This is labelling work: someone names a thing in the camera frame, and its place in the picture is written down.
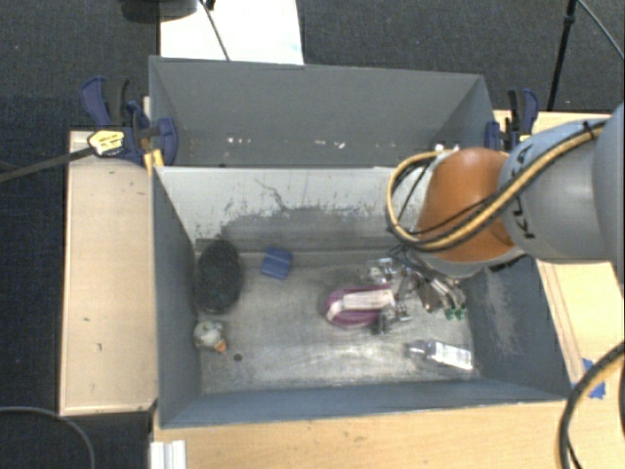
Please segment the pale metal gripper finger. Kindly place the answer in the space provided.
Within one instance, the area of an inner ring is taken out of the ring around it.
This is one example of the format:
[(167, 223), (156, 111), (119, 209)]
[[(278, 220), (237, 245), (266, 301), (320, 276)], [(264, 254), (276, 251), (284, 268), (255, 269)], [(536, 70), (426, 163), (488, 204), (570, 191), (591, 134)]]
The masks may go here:
[(375, 284), (391, 283), (396, 277), (396, 265), (390, 257), (366, 263), (366, 278)]
[(372, 333), (374, 335), (388, 335), (396, 325), (411, 320), (412, 316), (408, 314), (404, 304), (388, 304), (378, 312), (372, 324)]

